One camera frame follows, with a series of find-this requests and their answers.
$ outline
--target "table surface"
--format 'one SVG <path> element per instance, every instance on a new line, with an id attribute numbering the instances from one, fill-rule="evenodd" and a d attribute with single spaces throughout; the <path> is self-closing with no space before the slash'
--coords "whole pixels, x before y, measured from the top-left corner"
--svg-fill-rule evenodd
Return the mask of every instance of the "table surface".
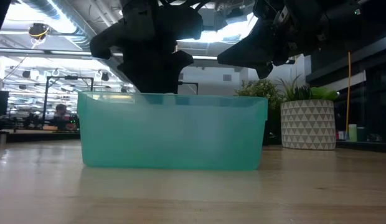
<path id="1" fill-rule="evenodd" d="M 250 172 L 98 169 L 79 141 L 0 149 L 0 224 L 386 223 L 386 154 L 264 148 Z"/>

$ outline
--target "planter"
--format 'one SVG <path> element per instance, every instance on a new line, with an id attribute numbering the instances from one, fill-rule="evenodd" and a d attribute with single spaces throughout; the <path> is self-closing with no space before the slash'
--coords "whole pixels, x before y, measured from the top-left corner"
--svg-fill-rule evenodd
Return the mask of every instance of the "planter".
<path id="1" fill-rule="evenodd" d="M 334 104 L 299 100 L 281 104 L 281 142 L 293 149 L 333 150 L 336 147 Z"/>

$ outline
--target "teal plastic bin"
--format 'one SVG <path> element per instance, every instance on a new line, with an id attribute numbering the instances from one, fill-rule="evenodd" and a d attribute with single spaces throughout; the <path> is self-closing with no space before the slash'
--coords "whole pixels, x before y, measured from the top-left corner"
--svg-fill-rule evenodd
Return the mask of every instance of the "teal plastic bin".
<path id="1" fill-rule="evenodd" d="M 81 92 L 82 158 L 92 167 L 254 170 L 268 101 Z"/>

